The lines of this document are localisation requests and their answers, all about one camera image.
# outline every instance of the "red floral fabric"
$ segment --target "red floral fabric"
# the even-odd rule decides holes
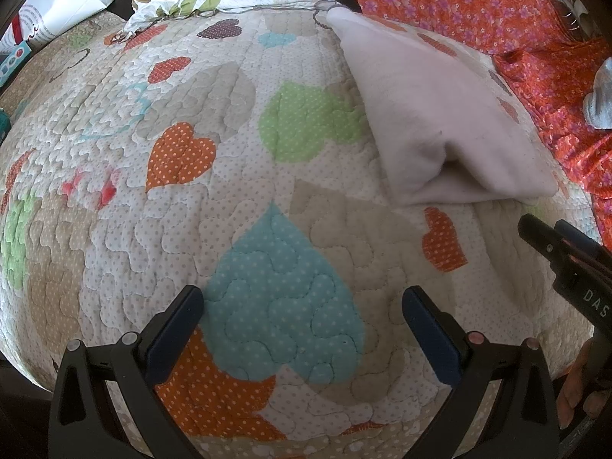
[[[363,13],[435,31],[489,55],[571,43],[549,0],[358,0]]]
[[[554,51],[517,51],[493,58],[567,177],[592,194],[604,245],[612,249],[612,132],[584,119],[583,99],[612,50],[603,39]]]

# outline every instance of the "quilt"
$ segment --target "quilt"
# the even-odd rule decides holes
[[[554,374],[589,337],[516,232],[532,212],[599,239],[589,200],[490,58],[472,66],[559,192],[396,208],[324,13],[167,20],[123,44],[96,19],[0,98],[0,351],[32,381],[51,389],[68,340],[114,343],[193,284],[206,314],[157,393],[204,457],[391,458],[449,392],[402,318],[408,286],[494,342],[538,337]]]

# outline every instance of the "folded cloth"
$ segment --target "folded cloth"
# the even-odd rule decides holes
[[[340,37],[398,204],[556,193],[516,109],[487,84],[495,79],[508,94],[497,75],[474,74],[431,33],[394,22],[383,27],[346,8],[331,9],[327,20]]]
[[[595,75],[593,93],[584,98],[584,118],[597,129],[612,129],[612,57]]]

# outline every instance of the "patchwork quilt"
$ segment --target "patchwork quilt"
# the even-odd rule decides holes
[[[406,287],[494,342],[537,336],[553,373],[573,359],[591,328],[516,224],[598,236],[545,148],[551,199],[395,208],[323,13],[163,21],[111,44],[121,25],[77,27],[0,98],[0,351],[31,380],[52,388],[68,340],[114,343],[193,284],[206,314],[157,392],[204,457],[387,458],[449,391],[403,320]],[[461,59],[540,146],[490,59]]]

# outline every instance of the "blue heart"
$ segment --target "blue heart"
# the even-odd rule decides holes
[[[328,384],[357,369],[365,329],[353,294],[274,203],[221,257],[204,301],[206,346],[234,378],[262,381],[287,364]]]
[[[257,38],[259,44],[264,48],[273,48],[275,46],[283,46],[293,42],[298,37],[295,34],[278,34],[278,33],[265,33]]]

